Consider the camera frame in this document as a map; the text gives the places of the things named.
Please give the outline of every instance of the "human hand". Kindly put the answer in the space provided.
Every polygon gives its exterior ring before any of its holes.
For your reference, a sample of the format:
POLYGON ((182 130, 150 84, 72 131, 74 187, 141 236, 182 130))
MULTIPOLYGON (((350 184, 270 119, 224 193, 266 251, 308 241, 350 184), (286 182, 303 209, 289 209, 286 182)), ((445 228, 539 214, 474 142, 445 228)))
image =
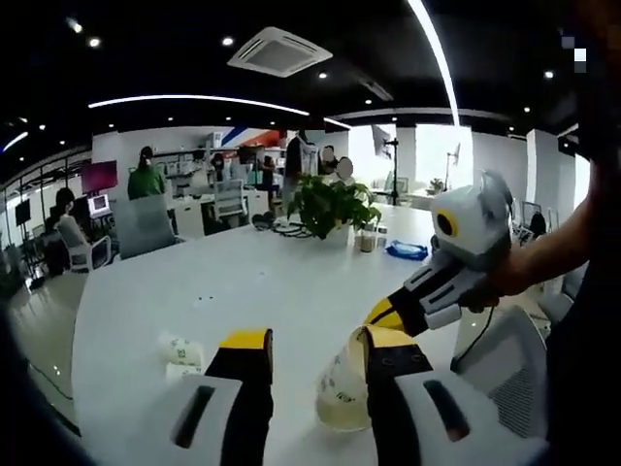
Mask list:
POLYGON ((519 294, 530 285, 526 252, 514 244, 485 282, 462 296, 459 304, 468 308, 497 306, 501 297, 519 294))

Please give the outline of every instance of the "air conditioning vent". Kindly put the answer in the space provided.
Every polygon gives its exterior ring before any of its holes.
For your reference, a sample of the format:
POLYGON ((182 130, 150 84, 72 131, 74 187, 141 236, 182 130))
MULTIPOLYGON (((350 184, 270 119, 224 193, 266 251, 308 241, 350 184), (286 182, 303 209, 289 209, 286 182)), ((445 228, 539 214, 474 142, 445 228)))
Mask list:
POLYGON ((230 66, 287 78, 332 53, 301 37, 267 27, 246 42, 228 62, 230 66))

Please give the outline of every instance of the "ceiling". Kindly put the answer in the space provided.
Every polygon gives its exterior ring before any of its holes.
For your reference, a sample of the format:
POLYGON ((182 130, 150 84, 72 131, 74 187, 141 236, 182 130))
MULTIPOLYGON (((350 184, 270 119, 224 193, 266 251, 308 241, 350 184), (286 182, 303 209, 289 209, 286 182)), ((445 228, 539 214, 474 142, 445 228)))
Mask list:
MULTIPOLYGON (((399 113, 397 124, 451 122, 446 112, 420 111, 446 109, 448 100, 429 41, 406 0, 368 7, 352 0, 316 0, 295 8, 270 0, 250 6, 151 2, 148 9, 133 2, 65 2, 47 10, 23 3, 22 13, 4 14, 0 146, 23 131, 29 135, 0 154, 0 183, 60 149, 88 144, 92 134, 109 131, 110 124, 119 131, 173 124, 318 128, 326 116, 348 114, 343 120, 348 124, 388 122, 392 109, 411 108, 419 110, 399 113), (68 17, 83 27, 82 33, 68 26, 68 17), (334 56, 286 79, 227 66, 237 48, 266 26, 297 34, 334 56), (221 45, 225 36, 235 39, 233 47, 221 45), (98 49, 87 46, 90 37, 101 39, 98 49), (319 72, 328 78, 320 80, 319 72), (390 98, 382 101, 364 83, 390 98), (208 101, 87 107, 162 93, 257 100, 310 116, 208 101), (382 110, 385 115, 358 114, 382 110), (40 124, 46 129, 40 130, 40 124)), ((538 9, 540 2, 521 2, 510 13, 502 2, 464 3, 425 2, 459 108, 480 111, 464 116, 462 124, 497 134, 513 127, 524 135, 533 127, 558 134, 575 123, 573 57, 560 47, 557 25, 538 9), (544 78, 546 70, 554 71, 552 80, 544 78), (528 114, 525 107, 531 108, 528 114)))

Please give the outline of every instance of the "green plant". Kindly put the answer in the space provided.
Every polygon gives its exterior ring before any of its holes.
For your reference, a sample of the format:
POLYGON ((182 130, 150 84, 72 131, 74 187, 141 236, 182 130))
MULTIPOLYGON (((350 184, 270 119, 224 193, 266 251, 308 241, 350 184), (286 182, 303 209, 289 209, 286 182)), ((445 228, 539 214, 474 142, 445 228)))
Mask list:
POLYGON ((426 189, 427 194, 435 196, 444 191, 444 182, 440 178, 433 178, 429 182, 429 187, 426 189))
POLYGON ((333 228, 345 223, 360 229, 375 219, 379 221, 381 212, 371 207, 373 201, 373 194, 361 183, 326 184, 322 177, 304 175, 287 206, 287 218, 297 211, 309 232, 325 240, 333 228))

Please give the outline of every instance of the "person in green shirt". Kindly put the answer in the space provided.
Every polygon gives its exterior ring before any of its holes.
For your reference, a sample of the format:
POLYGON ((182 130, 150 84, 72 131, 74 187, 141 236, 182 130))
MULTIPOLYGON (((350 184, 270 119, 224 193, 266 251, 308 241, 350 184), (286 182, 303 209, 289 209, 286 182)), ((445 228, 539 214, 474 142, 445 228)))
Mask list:
POLYGON ((127 195, 129 200, 141 197, 157 196, 166 191, 164 175, 151 166, 153 159, 153 149, 145 146, 140 151, 140 162, 138 168, 129 175, 127 184, 127 195))

